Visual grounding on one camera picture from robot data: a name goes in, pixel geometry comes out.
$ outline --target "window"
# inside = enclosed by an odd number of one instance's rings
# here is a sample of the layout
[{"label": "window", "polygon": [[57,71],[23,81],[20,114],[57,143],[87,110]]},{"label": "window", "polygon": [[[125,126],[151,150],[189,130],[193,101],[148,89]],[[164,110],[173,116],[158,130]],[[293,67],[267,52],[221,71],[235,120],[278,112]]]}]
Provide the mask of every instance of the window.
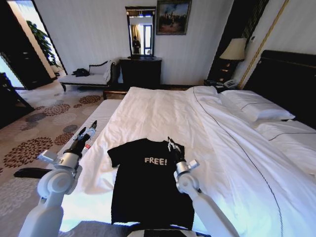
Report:
[{"label": "window", "polygon": [[152,50],[152,25],[144,25],[144,54],[149,55]]}]

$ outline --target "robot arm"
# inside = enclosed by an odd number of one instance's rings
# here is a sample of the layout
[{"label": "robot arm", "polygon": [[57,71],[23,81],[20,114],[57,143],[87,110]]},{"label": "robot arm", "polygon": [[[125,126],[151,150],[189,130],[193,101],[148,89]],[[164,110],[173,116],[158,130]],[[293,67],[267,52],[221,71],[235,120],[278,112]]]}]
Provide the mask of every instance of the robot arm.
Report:
[{"label": "robot arm", "polygon": [[79,160],[85,143],[95,134],[97,121],[86,131],[80,131],[75,141],[60,159],[50,151],[44,151],[39,159],[53,163],[55,168],[45,174],[38,184],[40,200],[38,205],[28,214],[19,237],[56,237],[58,236],[63,208],[64,194],[70,194],[77,185],[82,171]]},{"label": "robot arm", "polygon": [[190,170],[199,166],[193,160],[187,164],[183,153],[176,143],[168,137],[168,148],[175,159],[177,169],[175,179],[179,192],[186,193],[192,199],[192,205],[211,236],[238,237],[238,233],[225,214],[216,205],[214,200],[203,194],[199,189],[199,183]]}]

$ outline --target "telephone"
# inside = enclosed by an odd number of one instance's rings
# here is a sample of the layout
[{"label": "telephone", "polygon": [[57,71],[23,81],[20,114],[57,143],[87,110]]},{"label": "telephone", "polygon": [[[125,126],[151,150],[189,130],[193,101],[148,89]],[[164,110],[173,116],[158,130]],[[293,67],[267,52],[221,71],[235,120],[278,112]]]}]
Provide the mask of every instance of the telephone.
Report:
[{"label": "telephone", "polygon": [[228,80],[227,82],[224,83],[224,87],[227,87],[227,88],[234,88],[236,87],[237,85],[235,84],[234,80]]}]

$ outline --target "framed painting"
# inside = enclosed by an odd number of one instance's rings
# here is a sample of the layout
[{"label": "framed painting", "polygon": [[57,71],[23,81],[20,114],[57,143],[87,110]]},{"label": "framed painting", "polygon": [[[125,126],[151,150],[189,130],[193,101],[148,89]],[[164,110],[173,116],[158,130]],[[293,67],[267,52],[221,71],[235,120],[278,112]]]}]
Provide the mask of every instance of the framed painting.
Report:
[{"label": "framed painting", "polygon": [[157,35],[185,35],[187,33],[192,0],[158,0]]}]

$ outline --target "bed frame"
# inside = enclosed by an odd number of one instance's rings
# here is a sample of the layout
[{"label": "bed frame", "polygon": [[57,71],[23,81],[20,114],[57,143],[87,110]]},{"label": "bed frame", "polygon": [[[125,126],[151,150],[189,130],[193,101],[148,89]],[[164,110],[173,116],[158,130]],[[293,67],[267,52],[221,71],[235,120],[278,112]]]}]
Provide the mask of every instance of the bed frame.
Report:
[{"label": "bed frame", "polygon": [[244,90],[290,111],[316,128],[316,55],[265,50]]}]

